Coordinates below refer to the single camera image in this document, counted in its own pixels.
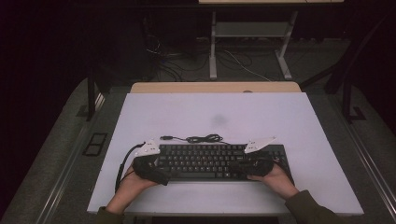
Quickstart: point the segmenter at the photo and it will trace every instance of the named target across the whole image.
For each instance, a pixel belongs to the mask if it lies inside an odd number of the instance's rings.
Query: space bar
[[[176,178],[215,178],[216,173],[178,173]]]

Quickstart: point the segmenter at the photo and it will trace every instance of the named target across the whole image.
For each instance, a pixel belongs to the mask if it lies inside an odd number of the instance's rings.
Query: hand
[[[125,173],[114,197],[108,203],[106,210],[113,214],[123,214],[124,210],[143,190],[158,185],[147,179],[140,178],[131,166]]]
[[[285,171],[283,171],[277,164],[274,164],[273,170],[268,175],[248,175],[247,178],[251,180],[260,180],[284,200],[287,200],[300,192],[291,183]]]

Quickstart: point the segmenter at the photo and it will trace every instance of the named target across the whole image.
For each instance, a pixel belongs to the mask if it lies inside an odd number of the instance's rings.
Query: dark background
[[[390,2],[346,1],[342,7],[300,8],[293,38],[359,40],[384,15]],[[210,32],[210,11],[155,11],[150,14],[149,26],[143,26],[148,13],[128,8],[85,8],[48,0],[0,4],[2,216],[67,98],[88,71],[95,73],[101,91],[148,80],[152,68],[141,31],[149,29],[165,44],[192,52],[194,38]],[[285,13],[281,7],[269,11],[265,19]],[[244,12],[238,20],[262,19],[263,13],[254,12]],[[226,12],[219,15],[234,19]],[[395,22],[395,13],[387,17],[353,71],[359,74],[357,86],[396,133]]]

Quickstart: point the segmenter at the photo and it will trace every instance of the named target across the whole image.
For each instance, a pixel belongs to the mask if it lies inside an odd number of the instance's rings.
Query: person's left hand
[[[129,204],[139,195],[143,190],[158,185],[157,183],[140,178],[131,166],[125,173],[124,178],[120,183],[116,194],[108,203],[106,210],[114,214],[123,214],[124,210]]]

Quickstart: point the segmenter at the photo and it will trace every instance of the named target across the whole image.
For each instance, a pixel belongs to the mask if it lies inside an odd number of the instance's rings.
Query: person's right hand
[[[274,164],[273,170],[266,176],[248,175],[247,178],[261,181],[284,200],[300,192],[291,183],[285,171],[276,164]]]

